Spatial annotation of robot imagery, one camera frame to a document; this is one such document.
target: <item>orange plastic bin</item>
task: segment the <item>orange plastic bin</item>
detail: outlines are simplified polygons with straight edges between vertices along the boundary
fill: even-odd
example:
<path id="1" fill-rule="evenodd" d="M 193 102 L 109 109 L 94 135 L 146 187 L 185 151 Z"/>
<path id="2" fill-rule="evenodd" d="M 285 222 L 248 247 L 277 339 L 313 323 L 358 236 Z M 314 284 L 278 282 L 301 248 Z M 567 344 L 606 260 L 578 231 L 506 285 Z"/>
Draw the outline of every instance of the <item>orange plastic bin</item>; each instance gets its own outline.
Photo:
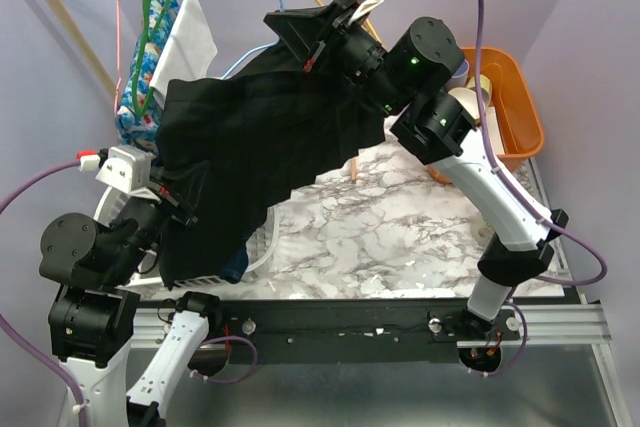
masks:
<path id="1" fill-rule="evenodd" d="M 474 74 L 475 49 L 462 49 L 469 61 L 469 78 Z M 544 145 L 544 130 L 529 93 L 527 83 L 516 61 L 506 52 L 493 47 L 482 48 L 482 74 L 493 84 L 491 103 L 496 108 L 504 155 L 498 158 L 513 172 Z M 427 170 L 436 182 L 450 183 L 433 167 Z"/>

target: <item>blue floral cloth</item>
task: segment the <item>blue floral cloth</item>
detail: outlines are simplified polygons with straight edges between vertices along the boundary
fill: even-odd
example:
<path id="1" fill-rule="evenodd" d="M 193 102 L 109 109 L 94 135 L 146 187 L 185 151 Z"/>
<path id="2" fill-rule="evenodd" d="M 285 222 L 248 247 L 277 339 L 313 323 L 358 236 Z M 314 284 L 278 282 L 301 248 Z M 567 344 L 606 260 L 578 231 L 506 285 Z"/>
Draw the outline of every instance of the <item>blue floral cloth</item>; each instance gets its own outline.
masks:
<path id="1" fill-rule="evenodd" d="M 160 54 L 162 54 L 162 50 L 169 39 L 169 34 L 178 15 L 180 6 L 177 0 L 151 0 L 151 6 L 148 12 L 149 32 L 147 35 L 150 36 L 166 2 L 169 2 L 169 7 L 160 20 L 160 26 L 157 32 L 144 46 L 140 76 L 138 79 L 134 79 L 142 34 L 140 34 L 138 38 L 133 60 L 131 61 L 129 81 L 122 93 L 116 114 L 116 129 L 118 130 L 120 143 L 133 145 L 134 147 L 154 154 L 158 153 L 158 149 L 156 148 L 156 132 L 162 119 L 162 109 L 155 99 L 152 98 L 148 104 L 148 110 L 144 115 L 137 115 L 133 104 L 132 86 L 133 82 L 137 82 L 136 101 L 139 106 L 144 105 L 147 96 L 151 95 L 149 83 L 158 65 Z"/>

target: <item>screw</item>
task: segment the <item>screw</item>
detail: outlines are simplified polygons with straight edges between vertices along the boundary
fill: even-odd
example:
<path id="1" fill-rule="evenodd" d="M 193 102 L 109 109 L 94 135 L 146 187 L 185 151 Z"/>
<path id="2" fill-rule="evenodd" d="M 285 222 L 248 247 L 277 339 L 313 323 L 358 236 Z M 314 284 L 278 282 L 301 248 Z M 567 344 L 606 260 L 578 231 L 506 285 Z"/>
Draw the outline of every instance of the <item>screw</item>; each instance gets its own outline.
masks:
<path id="1" fill-rule="evenodd" d="M 256 323 L 251 320 L 251 319 L 247 319 L 244 324 L 242 324 L 242 332 L 245 333 L 245 335 L 251 335 L 256 331 Z"/>
<path id="2" fill-rule="evenodd" d="M 437 317 L 432 318 L 429 321 L 429 330 L 434 334 L 442 331 L 442 322 L 440 321 L 440 319 L 438 319 Z"/>
<path id="3" fill-rule="evenodd" d="M 509 317 L 507 319 L 506 324 L 507 324 L 507 329 L 509 329 L 512 332 L 517 332 L 518 329 L 520 328 L 520 321 L 515 317 Z"/>

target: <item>white plastic basket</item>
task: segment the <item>white plastic basket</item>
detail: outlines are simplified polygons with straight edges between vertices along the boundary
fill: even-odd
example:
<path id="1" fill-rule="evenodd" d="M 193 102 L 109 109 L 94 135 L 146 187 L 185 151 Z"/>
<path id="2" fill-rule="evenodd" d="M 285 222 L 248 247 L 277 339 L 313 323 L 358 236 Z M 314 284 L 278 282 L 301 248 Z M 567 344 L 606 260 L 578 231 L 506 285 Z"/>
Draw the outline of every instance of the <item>white plastic basket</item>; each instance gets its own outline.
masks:
<path id="1" fill-rule="evenodd" d="M 94 219 L 98 222 L 109 225 L 115 219 L 122 207 L 127 202 L 127 196 L 111 187 L 107 188 L 98 204 L 94 214 Z M 259 227 L 247 241 L 247 254 L 249 256 L 249 266 L 245 272 L 254 272 L 257 269 L 263 270 L 268 267 L 273 257 L 273 251 L 278 240 L 280 228 L 280 213 L 277 207 L 270 207 L 267 211 L 267 220 L 262 227 Z M 148 255 L 140 264 L 139 270 L 144 272 L 153 265 L 155 252 L 149 251 Z M 228 285 L 228 283 L 217 276 L 197 277 L 195 279 L 177 281 L 171 290 L 171 297 L 181 296 L 187 290 L 199 290 L 208 292 L 217 285 Z M 154 269 L 142 276 L 134 274 L 131 281 L 122 288 L 139 293 L 144 299 L 162 299 L 168 296 L 169 291 L 162 284 L 162 279 L 158 269 Z"/>

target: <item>black cloth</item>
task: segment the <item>black cloth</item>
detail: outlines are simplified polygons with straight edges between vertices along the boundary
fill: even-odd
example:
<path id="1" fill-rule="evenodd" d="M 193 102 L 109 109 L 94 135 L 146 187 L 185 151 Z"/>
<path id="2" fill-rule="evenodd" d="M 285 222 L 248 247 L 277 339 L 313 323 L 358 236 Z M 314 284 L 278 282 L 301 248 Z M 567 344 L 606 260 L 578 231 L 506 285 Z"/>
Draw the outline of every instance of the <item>black cloth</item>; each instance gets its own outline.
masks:
<path id="1" fill-rule="evenodd" d="M 302 72 L 281 43 L 229 80 L 172 80 L 157 145 L 198 222 L 170 223 L 164 283 L 218 274 L 269 206 L 383 140 L 383 118 L 358 107 L 339 74 Z"/>

